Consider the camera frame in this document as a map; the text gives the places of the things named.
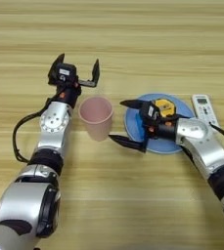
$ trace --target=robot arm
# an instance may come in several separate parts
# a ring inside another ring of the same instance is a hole
[[[196,167],[224,207],[223,146],[201,120],[180,118],[176,126],[176,144],[191,153]]]
[[[188,154],[224,206],[224,147],[207,124],[178,114],[162,117],[161,110],[152,102],[127,100],[121,104],[139,109],[145,139],[134,142],[126,137],[110,135],[112,140],[143,152],[146,151],[148,139],[165,138],[174,141]]]
[[[50,236],[58,225],[59,179],[72,111],[81,86],[95,87],[99,80],[98,62],[94,80],[79,83],[75,66],[63,60],[64,55],[60,55],[49,72],[49,83],[56,85],[60,94],[41,113],[38,145],[0,199],[0,250],[37,249],[39,239]]]

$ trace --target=yellow object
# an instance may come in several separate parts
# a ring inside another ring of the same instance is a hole
[[[176,105],[168,99],[157,99],[153,103],[159,107],[162,117],[176,113]]]

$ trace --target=wooden table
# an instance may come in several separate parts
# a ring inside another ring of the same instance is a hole
[[[152,92],[188,104],[209,94],[224,128],[224,0],[0,0],[0,197],[23,167],[12,130],[55,93],[47,73],[62,52],[81,78],[100,59],[99,87],[78,104],[107,96],[115,133],[124,133],[119,102]],[[19,132],[26,157],[38,136],[38,120]],[[61,190],[60,225],[42,250],[224,249],[222,205],[184,153],[96,143],[77,112]]]

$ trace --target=pink cup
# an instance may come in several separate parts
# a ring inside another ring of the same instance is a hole
[[[112,127],[113,107],[104,97],[86,99],[79,107],[78,114],[89,136],[95,141],[108,137]]]

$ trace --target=remote control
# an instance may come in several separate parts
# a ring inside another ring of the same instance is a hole
[[[192,100],[197,118],[219,127],[209,96],[193,95]]]

